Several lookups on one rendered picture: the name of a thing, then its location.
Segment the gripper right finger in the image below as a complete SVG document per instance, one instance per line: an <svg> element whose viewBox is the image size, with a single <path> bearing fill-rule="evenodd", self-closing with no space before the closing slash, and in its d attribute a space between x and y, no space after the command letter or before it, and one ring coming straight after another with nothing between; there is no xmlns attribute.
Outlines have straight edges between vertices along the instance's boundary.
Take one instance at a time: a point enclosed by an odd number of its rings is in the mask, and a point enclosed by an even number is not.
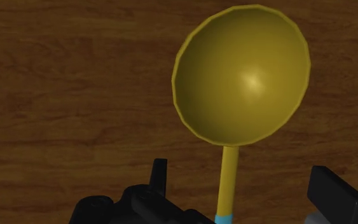
<svg viewBox="0 0 358 224"><path fill-rule="evenodd" d="M306 224L358 224L358 191L326 166L312 167L307 197L317 210Z"/></svg>

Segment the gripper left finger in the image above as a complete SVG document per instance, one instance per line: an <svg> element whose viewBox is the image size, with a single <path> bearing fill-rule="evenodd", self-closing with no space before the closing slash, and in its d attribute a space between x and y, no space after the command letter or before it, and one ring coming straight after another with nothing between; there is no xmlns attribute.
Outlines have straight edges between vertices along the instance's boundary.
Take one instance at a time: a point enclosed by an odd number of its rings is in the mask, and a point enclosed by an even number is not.
<svg viewBox="0 0 358 224"><path fill-rule="evenodd" d="M69 224L214 224L195 209L182 210L165 198L167 159L156 158L149 184L127 187L117 202L105 195L81 199Z"/></svg>

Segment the yellow ladle with blue band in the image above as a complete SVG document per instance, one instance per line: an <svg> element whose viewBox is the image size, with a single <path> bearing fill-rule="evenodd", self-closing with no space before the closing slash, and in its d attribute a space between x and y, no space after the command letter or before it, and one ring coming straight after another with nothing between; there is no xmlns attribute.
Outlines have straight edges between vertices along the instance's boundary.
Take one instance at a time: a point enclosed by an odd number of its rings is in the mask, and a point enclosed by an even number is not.
<svg viewBox="0 0 358 224"><path fill-rule="evenodd" d="M308 44L279 10L232 6L205 19L180 47L172 95L182 123L223 147L216 224L232 224L239 148L281 128L310 77Z"/></svg>

